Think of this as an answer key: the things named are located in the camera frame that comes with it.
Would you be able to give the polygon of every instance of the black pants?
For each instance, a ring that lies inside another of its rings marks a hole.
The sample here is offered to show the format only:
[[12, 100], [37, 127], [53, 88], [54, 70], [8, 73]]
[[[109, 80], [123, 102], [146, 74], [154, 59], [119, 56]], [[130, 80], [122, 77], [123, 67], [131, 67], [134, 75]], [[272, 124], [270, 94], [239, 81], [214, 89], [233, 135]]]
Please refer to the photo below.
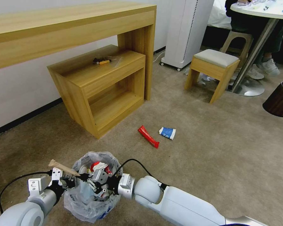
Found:
[[[266, 26], [269, 18], [250, 16], [242, 13], [234, 13], [232, 15], [231, 26], [233, 31], [251, 34], [254, 37], [250, 51], [258, 41], [264, 27]], [[281, 47], [283, 38], [283, 19], [279, 20], [274, 30], [270, 34], [262, 50], [259, 52], [258, 57], [254, 63], [261, 63], [264, 53], [278, 52]]]

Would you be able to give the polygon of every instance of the black cable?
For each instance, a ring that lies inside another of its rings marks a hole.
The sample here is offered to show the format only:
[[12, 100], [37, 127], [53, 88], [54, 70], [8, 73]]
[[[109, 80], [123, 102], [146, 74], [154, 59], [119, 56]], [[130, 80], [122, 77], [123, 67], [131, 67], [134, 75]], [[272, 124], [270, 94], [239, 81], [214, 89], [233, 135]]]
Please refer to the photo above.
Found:
[[139, 163], [139, 164], [142, 166], [142, 168], [144, 168], [144, 170], [149, 174], [149, 176], [153, 177], [152, 174], [144, 167], [144, 165], [143, 165], [140, 161], [138, 161], [138, 160], [136, 160], [136, 159], [127, 159], [119, 168], [117, 168], [117, 170], [116, 170], [115, 173], [112, 175], [112, 177], [115, 177], [115, 175], [118, 173], [118, 171], [120, 171], [120, 169], [121, 169], [127, 162], [129, 162], [129, 161], [136, 161], [137, 163]]
[[31, 176], [31, 175], [36, 175], [36, 174], [48, 174], [49, 176], [51, 176], [52, 172], [53, 172], [52, 170], [49, 170], [49, 171], [47, 171], [47, 172], [43, 172], [43, 171], [42, 171], [42, 172], [34, 172], [34, 173], [24, 174], [24, 175], [22, 175], [22, 176], [19, 176], [19, 177], [13, 179], [11, 182], [9, 182], [9, 183], [2, 189], [2, 191], [0, 192], [0, 212], [1, 212], [1, 214], [3, 213], [3, 208], [2, 208], [2, 205], [1, 205], [1, 196], [2, 196], [3, 192], [5, 191], [5, 189], [6, 189], [10, 184], [14, 183], [16, 180], [19, 180], [19, 179], [21, 179], [21, 178], [23, 178], [23, 177], [27, 177], [27, 176]]

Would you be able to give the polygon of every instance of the carpet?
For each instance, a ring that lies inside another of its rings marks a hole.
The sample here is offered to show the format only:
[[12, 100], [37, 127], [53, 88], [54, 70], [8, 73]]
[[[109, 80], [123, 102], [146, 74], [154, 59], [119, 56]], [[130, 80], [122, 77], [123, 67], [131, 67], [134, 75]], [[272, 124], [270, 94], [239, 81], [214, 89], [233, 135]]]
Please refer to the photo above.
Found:
[[[49, 170], [51, 159], [71, 167], [88, 151], [109, 151], [120, 163], [138, 159], [158, 180], [208, 201], [226, 217], [247, 215], [269, 226], [283, 225], [283, 118], [262, 108], [283, 81], [283, 65], [280, 76], [262, 80], [262, 95], [225, 92], [210, 105], [214, 82], [184, 91], [186, 75], [158, 63], [153, 65], [151, 100], [99, 140], [69, 117], [63, 103], [1, 134], [0, 191], [19, 175]], [[141, 125], [160, 142], [158, 149], [139, 134]], [[158, 134], [162, 126], [176, 128], [173, 141]], [[124, 172], [137, 179], [146, 175], [135, 162], [126, 164]], [[27, 179], [5, 191], [4, 209], [26, 200]], [[72, 225], [90, 223], [73, 217], [61, 199], [47, 226]], [[95, 225], [171, 224], [121, 198]]]

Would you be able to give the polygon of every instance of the trash bag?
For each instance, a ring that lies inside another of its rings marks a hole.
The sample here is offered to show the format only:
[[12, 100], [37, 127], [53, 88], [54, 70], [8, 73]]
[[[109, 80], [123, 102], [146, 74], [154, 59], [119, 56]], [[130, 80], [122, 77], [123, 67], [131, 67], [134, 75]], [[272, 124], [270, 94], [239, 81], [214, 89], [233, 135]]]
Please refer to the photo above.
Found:
[[[94, 162], [109, 164], [112, 173], [120, 166], [119, 161], [110, 152], [88, 152], [75, 162], [73, 169], [79, 171], [82, 165], [90, 167]], [[80, 183], [76, 180], [75, 188], [67, 189], [64, 194], [64, 207], [81, 221], [95, 223], [104, 218], [118, 203], [120, 195], [111, 194], [105, 201], [95, 201], [94, 197], [86, 201], [80, 193]]]

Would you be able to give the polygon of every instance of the metal table base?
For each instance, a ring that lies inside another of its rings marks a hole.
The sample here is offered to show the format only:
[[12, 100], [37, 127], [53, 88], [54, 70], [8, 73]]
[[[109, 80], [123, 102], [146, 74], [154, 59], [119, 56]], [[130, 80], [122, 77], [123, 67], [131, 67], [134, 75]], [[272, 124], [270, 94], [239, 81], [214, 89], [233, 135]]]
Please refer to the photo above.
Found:
[[244, 78], [233, 92], [241, 96], [259, 96], [264, 93], [264, 86], [252, 78]]
[[279, 19], [269, 19], [262, 34], [260, 35], [252, 52], [248, 56], [245, 64], [241, 68], [241, 71], [239, 72], [234, 82], [232, 89], [233, 93], [243, 96], [258, 96], [264, 92], [264, 87], [260, 82], [251, 78], [246, 78], [245, 76], [249, 68], [253, 65], [253, 62], [255, 61], [256, 57], [258, 56], [259, 52], [261, 51], [263, 45], [265, 44], [278, 21]]

